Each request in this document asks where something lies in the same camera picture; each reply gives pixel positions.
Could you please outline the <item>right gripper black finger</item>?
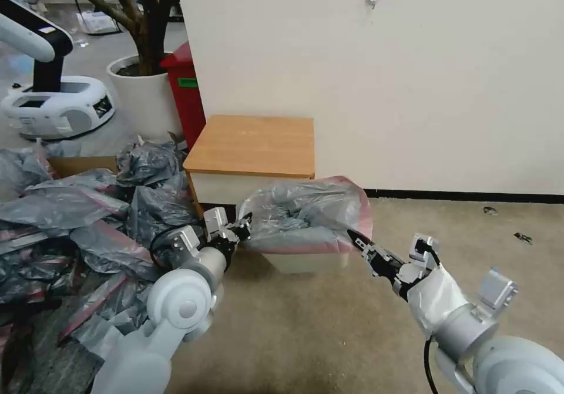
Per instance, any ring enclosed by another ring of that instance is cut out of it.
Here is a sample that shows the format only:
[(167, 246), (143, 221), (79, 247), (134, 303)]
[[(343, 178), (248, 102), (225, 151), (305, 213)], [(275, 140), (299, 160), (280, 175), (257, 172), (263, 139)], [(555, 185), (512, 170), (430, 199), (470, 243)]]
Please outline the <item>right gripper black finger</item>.
[(370, 239), (366, 237), (351, 237), (351, 241), (361, 252), (361, 256), (369, 265), (377, 264), (378, 250)]
[(378, 254), (377, 246), (364, 234), (353, 230), (348, 229), (347, 234), (351, 239), (351, 242), (356, 246), (358, 250), (361, 251), (362, 254)]

